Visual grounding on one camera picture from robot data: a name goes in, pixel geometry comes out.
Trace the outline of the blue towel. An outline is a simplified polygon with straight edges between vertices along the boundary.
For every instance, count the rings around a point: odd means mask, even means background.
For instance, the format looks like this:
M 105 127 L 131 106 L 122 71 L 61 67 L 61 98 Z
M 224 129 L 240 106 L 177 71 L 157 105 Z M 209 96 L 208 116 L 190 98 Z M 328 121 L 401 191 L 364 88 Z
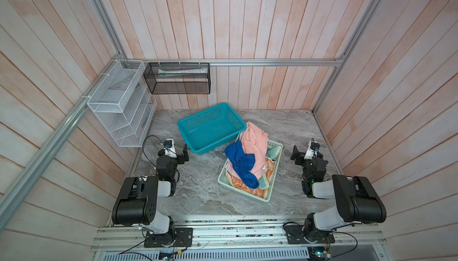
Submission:
M 256 162 L 255 155 L 245 153 L 241 141 L 228 145 L 224 153 L 239 179 L 249 188 L 258 188 L 258 178 L 251 172 Z

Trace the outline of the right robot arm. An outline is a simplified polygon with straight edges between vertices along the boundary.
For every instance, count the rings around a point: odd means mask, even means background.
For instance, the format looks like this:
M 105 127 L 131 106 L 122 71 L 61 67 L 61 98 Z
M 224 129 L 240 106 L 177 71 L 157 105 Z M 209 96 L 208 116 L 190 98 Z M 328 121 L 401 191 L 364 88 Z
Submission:
M 333 232 L 356 224 L 380 224 L 387 217 L 386 208 L 368 178 L 332 175 L 326 181 L 328 161 L 319 151 L 320 144 L 310 141 L 306 152 L 295 146 L 291 160 L 302 167 L 302 190 L 308 198 L 334 200 L 335 205 L 318 213 L 310 213 L 302 225 L 286 222 L 289 244 L 334 242 Z

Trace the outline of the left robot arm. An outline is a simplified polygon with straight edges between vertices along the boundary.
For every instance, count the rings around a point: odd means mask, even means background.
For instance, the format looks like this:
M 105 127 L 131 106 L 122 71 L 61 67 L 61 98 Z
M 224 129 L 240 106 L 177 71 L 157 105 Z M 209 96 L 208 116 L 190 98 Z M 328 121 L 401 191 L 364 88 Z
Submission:
M 173 245 L 190 247 L 193 230 L 177 229 L 172 217 L 157 208 L 160 197 L 175 194 L 180 180 L 178 165 L 189 161 L 187 146 L 181 154 L 174 151 L 172 140 L 159 151 L 156 161 L 156 175 L 147 177 L 128 177 L 124 180 L 112 210 L 115 225 L 138 226 L 146 234 L 146 248 L 171 247 Z

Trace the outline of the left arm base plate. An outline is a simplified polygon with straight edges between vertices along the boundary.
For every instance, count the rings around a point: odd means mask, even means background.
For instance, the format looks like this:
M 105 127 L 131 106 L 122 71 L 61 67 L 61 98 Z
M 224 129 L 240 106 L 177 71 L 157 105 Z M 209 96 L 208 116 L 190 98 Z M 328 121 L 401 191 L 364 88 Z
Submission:
M 145 248 L 191 247 L 193 241 L 193 228 L 177 228 L 166 234 L 147 233 L 144 242 Z

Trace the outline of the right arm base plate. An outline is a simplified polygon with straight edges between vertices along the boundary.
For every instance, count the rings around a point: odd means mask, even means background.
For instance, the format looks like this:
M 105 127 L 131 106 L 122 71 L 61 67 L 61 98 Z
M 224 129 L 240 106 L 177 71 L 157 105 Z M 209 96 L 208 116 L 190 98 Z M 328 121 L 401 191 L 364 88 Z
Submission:
M 335 237 L 331 232 L 311 230 L 307 231 L 305 225 L 286 223 L 282 226 L 288 244 L 333 244 Z

